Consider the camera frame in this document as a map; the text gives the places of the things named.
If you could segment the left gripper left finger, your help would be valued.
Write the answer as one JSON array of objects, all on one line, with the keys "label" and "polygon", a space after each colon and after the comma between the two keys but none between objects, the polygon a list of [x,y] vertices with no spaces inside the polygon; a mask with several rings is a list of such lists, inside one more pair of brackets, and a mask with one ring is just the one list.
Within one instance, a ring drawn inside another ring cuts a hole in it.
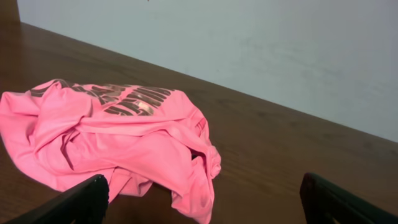
[{"label": "left gripper left finger", "polygon": [[6,224],[101,224],[108,205],[108,182],[98,174]]}]

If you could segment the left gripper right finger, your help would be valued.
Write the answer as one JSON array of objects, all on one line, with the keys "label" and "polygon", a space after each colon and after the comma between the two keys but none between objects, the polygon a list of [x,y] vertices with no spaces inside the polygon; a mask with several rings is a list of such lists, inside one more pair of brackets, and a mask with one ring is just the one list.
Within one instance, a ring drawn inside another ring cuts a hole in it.
[{"label": "left gripper right finger", "polygon": [[316,175],[306,173],[300,199],[308,224],[395,224],[397,216]]}]

